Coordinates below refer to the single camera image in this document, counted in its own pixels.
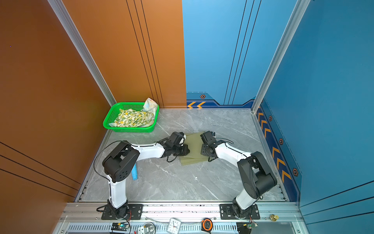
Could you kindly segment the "olive green skirt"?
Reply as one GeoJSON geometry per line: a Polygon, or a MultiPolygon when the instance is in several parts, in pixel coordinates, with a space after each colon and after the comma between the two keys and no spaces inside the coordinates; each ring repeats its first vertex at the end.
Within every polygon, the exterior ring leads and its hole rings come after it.
{"type": "Polygon", "coordinates": [[[208,161],[208,156],[201,154],[203,146],[201,134],[202,132],[187,135],[185,145],[188,146],[190,152],[186,156],[180,157],[182,166],[208,161]]]}

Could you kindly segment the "lemon print skirt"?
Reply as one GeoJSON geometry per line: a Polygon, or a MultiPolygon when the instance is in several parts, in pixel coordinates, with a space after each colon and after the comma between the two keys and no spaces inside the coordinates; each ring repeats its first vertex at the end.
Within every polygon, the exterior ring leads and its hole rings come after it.
{"type": "Polygon", "coordinates": [[[117,118],[114,122],[109,123],[109,126],[120,128],[148,127],[152,125],[153,121],[154,114],[152,112],[119,109],[117,118]]]}

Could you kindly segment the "green plastic basket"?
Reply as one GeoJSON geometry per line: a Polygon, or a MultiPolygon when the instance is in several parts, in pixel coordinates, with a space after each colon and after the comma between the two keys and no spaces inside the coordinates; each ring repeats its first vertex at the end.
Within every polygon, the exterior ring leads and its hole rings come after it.
{"type": "Polygon", "coordinates": [[[120,128],[120,127],[109,126],[109,123],[114,122],[114,120],[117,118],[119,114],[119,109],[123,109],[123,110],[133,109],[136,111],[143,111],[143,105],[144,105],[144,102],[119,102],[115,104],[114,106],[111,107],[107,116],[104,119],[104,122],[103,122],[104,128],[108,130],[112,130],[114,132],[119,132],[119,133],[150,133],[152,132],[155,128],[155,124],[158,118],[160,107],[158,107],[158,110],[156,111],[152,125],[148,127],[120,128]]]}

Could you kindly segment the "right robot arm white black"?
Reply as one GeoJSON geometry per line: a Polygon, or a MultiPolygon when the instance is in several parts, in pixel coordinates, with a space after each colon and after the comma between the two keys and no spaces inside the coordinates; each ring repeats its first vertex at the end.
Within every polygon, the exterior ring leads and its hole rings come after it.
{"type": "Polygon", "coordinates": [[[221,159],[238,168],[243,190],[233,199],[232,209],[236,218],[248,218],[255,203],[278,184],[266,158],[258,151],[244,152],[224,140],[217,140],[212,131],[204,132],[200,137],[203,142],[201,154],[207,156],[208,161],[221,159]]]}

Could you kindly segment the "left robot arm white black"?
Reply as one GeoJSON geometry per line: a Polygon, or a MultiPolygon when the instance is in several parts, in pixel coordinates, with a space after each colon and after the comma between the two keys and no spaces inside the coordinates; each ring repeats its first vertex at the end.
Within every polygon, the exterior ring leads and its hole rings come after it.
{"type": "Polygon", "coordinates": [[[152,144],[136,145],[121,141],[103,160],[102,166],[109,181],[110,196],[105,206],[116,219],[128,219],[130,209],[126,196],[126,179],[135,164],[141,160],[186,156],[190,150],[185,144],[186,135],[173,132],[169,137],[152,144]]]}

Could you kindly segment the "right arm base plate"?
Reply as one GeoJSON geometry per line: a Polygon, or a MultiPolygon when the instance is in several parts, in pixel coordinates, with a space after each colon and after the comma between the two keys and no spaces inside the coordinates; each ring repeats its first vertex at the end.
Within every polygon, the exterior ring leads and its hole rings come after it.
{"type": "Polygon", "coordinates": [[[256,204],[251,205],[247,209],[241,209],[237,204],[220,204],[220,216],[223,220],[229,219],[252,219],[259,220],[260,212],[256,204]]]}

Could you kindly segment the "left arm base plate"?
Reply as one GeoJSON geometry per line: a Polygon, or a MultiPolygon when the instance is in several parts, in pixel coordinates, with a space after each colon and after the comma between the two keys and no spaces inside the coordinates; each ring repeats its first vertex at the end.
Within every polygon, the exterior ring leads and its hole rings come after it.
{"type": "Polygon", "coordinates": [[[143,212],[143,204],[125,203],[119,208],[114,208],[110,203],[97,208],[102,212],[102,220],[140,220],[143,212]]]}

